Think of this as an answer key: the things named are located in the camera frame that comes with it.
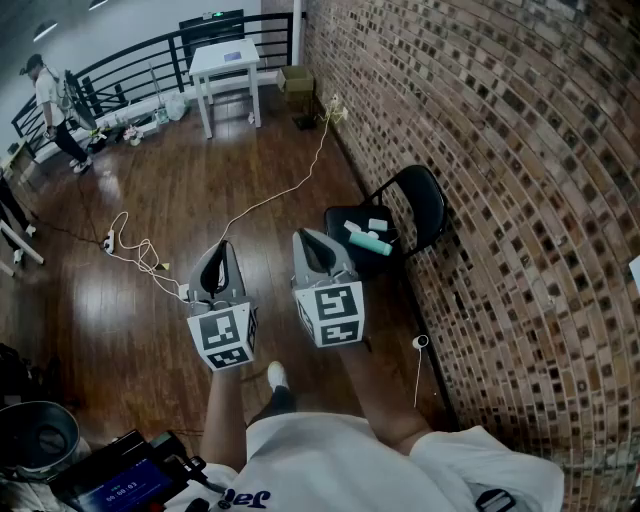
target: white cable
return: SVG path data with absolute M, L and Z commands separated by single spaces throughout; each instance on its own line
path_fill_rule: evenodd
M 335 112 L 333 110 L 330 110 L 329 113 L 327 113 L 326 126 L 324 128 L 324 133 L 322 134 L 322 139 L 320 139 L 320 147 L 318 148 L 318 151 L 316 151 L 316 156 L 313 159 L 313 163 L 311 164 L 311 167 L 309 167 L 309 174 L 307 174 L 306 178 L 304 178 L 295 187 L 291 187 L 290 189 L 287 189 L 284 192 L 280 192 L 279 194 L 276 194 L 275 196 L 271 196 L 269 199 L 265 199 L 261 203 L 254 204 L 253 206 L 247 208 L 244 212 L 242 212 L 237 217 L 234 217 L 233 219 L 231 219 L 229 221 L 229 224 L 227 224 L 227 227 L 225 228 L 225 230 L 222 232 L 222 236 L 220 236 L 220 239 L 216 242 L 216 245 L 218 245 L 220 242 L 222 242 L 222 239 L 227 234 L 227 231 L 229 231 L 229 228 L 231 227 L 231 224 L 233 224 L 235 221 L 237 221 L 238 219 L 244 217 L 251 210 L 255 210 L 256 208 L 258 208 L 259 206 L 262 206 L 263 204 L 267 204 L 268 202 L 273 201 L 274 199 L 277 199 L 280 196 L 288 194 L 289 192 L 293 192 L 294 190 L 298 190 L 305 181 L 307 181 L 309 178 L 311 178 L 311 176 L 313 175 L 313 167 L 316 165 L 316 162 L 318 161 L 318 155 L 320 154 L 320 150 L 322 150 L 322 145 L 324 144 L 324 139 L 326 138 L 327 133 L 329 132 L 329 121 L 331 120 L 331 116 L 334 115 L 334 114 L 335 114 Z M 338 119 L 335 120 L 335 122 L 337 123 L 338 121 L 340 121 L 340 119 L 342 119 L 342 114 L 340 114 L 340 116 L 338 117 Z
M 420 356 L 418 357 L 418 374 L 416 375 L 416 392 L 413 395 L 413 408 L 416 408 L 418 404 L 418 383 L 420 382 L 420 366 L 422 365 L 422 349 L 420 349 Z
M 311 176 L 313 175 L 313 167 L 316 165 L 316 162 L 318 161 L 318 155 L 320 154 L 320 151 L 322 150 L 322 146 L 324 144 L 324 139 L 327 137 L 327 133 L 329 132 L 329 121 L 331 121 L 331 117 L 336 114 L 336 112 L 334 111 L 336 108 L 337 108 L 337 106 L 335 106 L 333 109 L 330 109 L 329 112 L 327 112 L 326 117 L 322 118 L 323 121 L 325 121 L 326 126 L 325 126 L 325 129 L 324 129 L 324 133 L 322 134 L 322 139 L 320 139 L 320 147 L 318 148 L 318 151 L 316 151 L 315 158 L 313 159 L 313 162 L 311 163 L 311 166 L 309 167 L 309 174 L 300 183 L 298 183 L 295 187 L 287 189 L 284 192 L 280 192 L 279 194 L 276 194 L 275 196 L 272 196 L 269 199 L 265 199 L 264 201 L 262 201 L 262 202 L 260 202 L 258 204 L 254 204 L 250 208 L 247 208 L 244 212 L 242 212 L 237 217 L 234 217 L 233 219 L 231 219 L 229 221 L 229 223 L 227 224 L 227 227 L 223 231 L 222 235 L 220 236 L 220 239 L 216 242 L 215 246 L 217 246 L 218 244 L 220 244 L 220 242 L 222 242 L 222 240 L 224 239 L 225 235 L 229 231 L 229 228 L 231 227 L 231 224 L 233 224 L 235 221 L 237 221 L 238 219 L 244 217 L 247 213 L 249 213 L 252 210 L 255 210 L 256 208 L 258 208 L 259 206 L 262 206 L 263 204 L 267 204 L 268 202 L 273 201 L 274 199 L 277 199 L 280 196 L 288 194 L 289 192 L 293 192 L 294 190 L 298 190 L 305 181 L 307 181 L 309 178 L 311 178 Z M 341 119 L 342 119 L 342 114 L 340 114 L 338 116 L 338 118 L 334 120 L 334 122 L 337 123 Z M 188 301 L 182 300 L 177 293 L 175 293 L 175 292 L 165 288 L 164 286 L 162 286 L 162 284 L 160 284 L 160 281 L 158 281 L 158 279 L 162 279 L 164 281 L 169 281 L 170 283 L 175 284 L 177 287 L 180 287 L 180 283 L 178 281 L 176 281 L 175 279 L 170 279 L 168 277 L 159 276 L 158 274 L 156 274 L 154 272 L 155 268 L 160 264 L 160 258 L 158 257 L 158 253 L 156 252 L 156 250 L 154 249 L 153 245 L 151 244 L 151 240 L 149 240 L 148 238 L 145 238 L 139 244 L 131 245 L 131 246 L 127 246 L 127 245 L 124 245 L 122 243 L 121 234 L 122 234 L 122 231 L 124 230 L 124 227 L 127 224 L 127 221 L 129 220 L 129 212 L 127 212 L 127 211 L 120 212 L 118 214 L 118 216 L 111 223 L 111 227 L 109 228 L 109 230 L 110 231 L 113 230 L 113 226 L 115 226 L 116 222 L 118 222 L 118 219 L 122 215 L 125 216 L 125 219 L 124 219 L 124 222 L 122 223 L 122 226 L 120 227 L 120 230 L 118 231 L 117 241 L 118 241 L 118 243 L 120 244 L 120 246 L 123 249 L 127 249 L 127 250 L 138 249 L 138 259 L 137 260 L 132 260 L 132 259 L 129 259 L 129 258 L 123 258 L 123 257 L 118 256 L 116 254 L 110 254 L 110 253 L 107 253 L 107 254 L 109 254 L 109 256 L 112 256 L 113 258 L 117 258 L 117 259 L 122 260 L 122 261 L 135 263 L 136 266 L 138 267 L 138 270 L 140 270 L 140 272 L 144 272 L 145 274 L 149 274 L 153 278 L 155 283 L 163 291 L 165 291 L 169 295 L 173 295 L 180 302 L 188 303 Z M 155 263 L 151 264 L 151 265 L 149 263 L 147 263 L 146 261 L 144 261 L 144 257 L 147 255 L 147 253 L 149 251 L 151 251 L 151 253 L 155 257 Z
M 124 245 L 122 243 L 122 231 L 124 230 L 124 227 L 127 225 L 127 221 L 129 220 L 129 212 L 120 212 L 118 214 L 118 216 L 113 220 L 113 222 L 111 223 L 111 227 L 109 228 L 109 230 L 113 229 L 113 226 L 115 226 L 116 222 L 118 222 L 118 219 L 122 216 L 124 217 L 124 222 L 122 223 L 122 226 L 120 227 L 120 229 L 118 230 L 118 235 L 117 235 L 117 241 L 120 244 L 120 246 L 123 249 L 127 249 L 127 250 L 134 250 L 134 249 L 138 249 L 138 259 L 137 260 L 132 260 L 129 258 L 123 258 L 122 256 L 118 256 L 117 254 L 109 254 L 109 256 L 112 256 L 114 258 L 117 258 L 119 260 L 122 261 L 128 261 L 130 263 L 135 263 L 136 266 L 138 267 L 138 270 L 140 270 L 140 272 L 144 272 L 145 274 L 149 274 L 151 277 L 153 277 L 153 280 L 156 282 L 156 284 L 162 288 L 163 291 L 167 292 L 169 295 L 173 295 L 174 297 L 176 297 L 177 299 L 179 299 L 181 302 L 186 302 L 183 301 L 180 296 L 175 293 L 172 292 L 171 290 L 168 290 L 167 288 L 165 288 L 164 286 L 162 286 L 162 284 L 160 284 L 160 281 L 158 281 L 158 279 L 162 279 L 164 281 L 169 281 L 170 283 L 174 283 L 176 286 L 180 286 L 180 283 L 178 281 L 176 281 L 175 279 L 171 279 L 168 277 L 164 277 L 164 276 L 159 276 L 158 274 L 156 274 L 154 272 L 155 268 L 160 264 L 160 258 L 158 257 L 158 253 L 156 252 L 155 248 L 153 247 L 153 245 L 151 244 L 151 240 L 149 240 L 148 238 L 145 238 L 144 240 L 142 240 L 142 242 L 140 242 L 137 245 Z M 153 256 L 155 257 L 155 263 L 153 264 L 149 264 L 146 261 L 144 261 L 144 257 L 147 255 L 147 253 L 151 251 Z

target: power strip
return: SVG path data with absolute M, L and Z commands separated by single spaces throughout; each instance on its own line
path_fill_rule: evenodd
M 113 249 L 115 247 L 115 233 L 113 232 L 113 229 L 109 230 L 107 238 L 104 239 L 102 247 L 107 254 L 113 254 Z

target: white table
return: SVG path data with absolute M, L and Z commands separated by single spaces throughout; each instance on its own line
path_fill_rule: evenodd
M 232 55 L 237 53 L 240 54 L 238 59 L 229 60 Z M 239 39 L 237 41 L 212 44 L 196 50 L 196 54 L 191 61 L 189 75 L 194 78 L 196 94 L 198 95 L 198 107 L 200 107 L 200 116 L 202 117 L 202 124 L 204 125 L 204 132 L 207 135 L 207 139 L 211 138 L 211 126 L 209 126 L 209 116 L 207 115 L 207 108 L 204 104 L 200 79 L 204 78 L 207 86 L 207 95 L 209 96 L 209 105 L 213 105 L 213 94 L 211 92 L 209 76 L 236 71 L 238 69 L 246 69 L 249 74 L 249 89 L 253 97 L 253 116 L 255 118 L 256 128 L 260 128 L 262 121 L 260 119 L 260 100 L 258 99 L 257 66 L 259 61 L 260 57 L 258 56 L 256 45 L 253 44 L 251 39 Z

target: white shirt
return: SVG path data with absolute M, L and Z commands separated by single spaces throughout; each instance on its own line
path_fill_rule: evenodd
M 406 457 L 381 444 L 362 418 L 284 414 L 249 427 L 247 457 L 240 474 L 207 465 L 224 496 L 191 482 L 167 510 L 183 511 L 200 497 L 210 510 L 476 512 L 476 499 L 496 488 L 515 499 L 514 512 L 562 507 L 560 468 L 512 452 L 482 427 L 427 434 Z
M 60 109 L 64 98 L 64 84 L 58 73 L 49 68 L 43 68 L 36 80 L 36 103 L 51 103 L 51 121 L 53 126 L 59 126 L 64 122 L 64 113 Z

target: table leg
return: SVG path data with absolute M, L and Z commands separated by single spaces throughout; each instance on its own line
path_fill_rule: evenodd
M 4 264 L 4 262 L 0 261 L 0 270 L 2 270 L 5 274 L 7 274 L 9 277 L 13 277 L 13 269 L 7 265 Z
M 13 240 L 18 246 L 24 249 L 29 256 L 31 256 L 34 260 L 36 260 L 40 265 L 44 263 L 44 258 L 40 256 L 36 251 L 34 251 L 27 242 L 25 242 L 22 238 L 20 238 L 13 229 L 11 229 L 7 223 L 3 220 L 0 220 L 0 230 L 4 231 L 11 240 Z
M 251 83 L 251 96 L 253 96 L 253 117 L 256 122 L 256 128 L 262 126 L 260 118 L 260 98 L 258 98 L 258 69 L 256 64 L 251 64 L 249 68 L 249 82 Z
M 196 86 L 196 94 L 198 96 L 198 107 L 200 108 L 200 117 L 202 117 L 202 125 L 204 126 L 204 133 L 207 136 L 207 139 L 210 139 L 211 126 L 209 126 L 209 116 L 207 115 L 207 107 L 204 105 L 204 98 L 202 97 L 202 84 L 200 83 L 200 76 L 196 75 L 193 78 Z
M 207 96 L 209 96 L 209 105 L 213 105 L 213 93 L 211 92 L 211 83 L 209 83 L 209 73 L 204 75 L 204 83 L 207 86 Z

